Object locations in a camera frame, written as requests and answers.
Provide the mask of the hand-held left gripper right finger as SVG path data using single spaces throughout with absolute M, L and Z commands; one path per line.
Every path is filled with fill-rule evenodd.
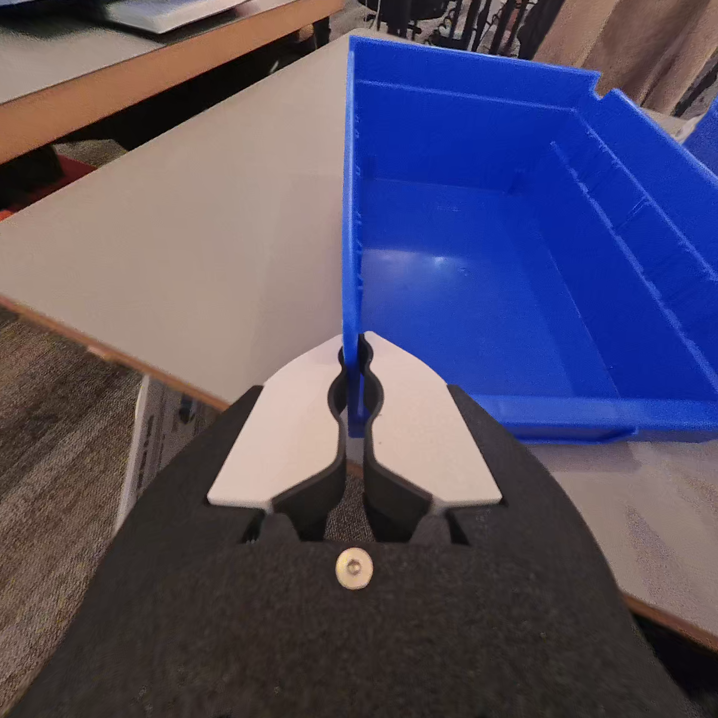
M 444 379 L 375 332 L 362 335 L 364 504 L 380 541 L 426 516 L 503 497 Z

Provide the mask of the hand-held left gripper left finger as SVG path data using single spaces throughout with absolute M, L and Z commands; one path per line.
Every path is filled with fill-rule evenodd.
M 206 495 L 211 507 L 286 516 L 303 541 L 325 537 L 344 495 L 344 363 L 336 335 L 262 386 Z

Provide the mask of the blue plastic bin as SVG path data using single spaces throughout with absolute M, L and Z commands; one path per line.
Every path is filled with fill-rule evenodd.
M 343 338 L 538 443 L 717 438 L 717 176 L 599 74 L 349 36 Z
M 687 136 L 683 147 L 717 175 L 717 98 Z

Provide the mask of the white printed box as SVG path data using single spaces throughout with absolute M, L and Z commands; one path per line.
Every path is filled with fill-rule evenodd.
M 142 378 L 113 535 L 157 474 L 219 416 L 218 409 L 150 375 Z

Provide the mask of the grey tray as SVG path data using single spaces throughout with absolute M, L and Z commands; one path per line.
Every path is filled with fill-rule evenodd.
M 122 27 L 165 34 L 233 11 L 245 1 L 108 1 L 103 18 Z

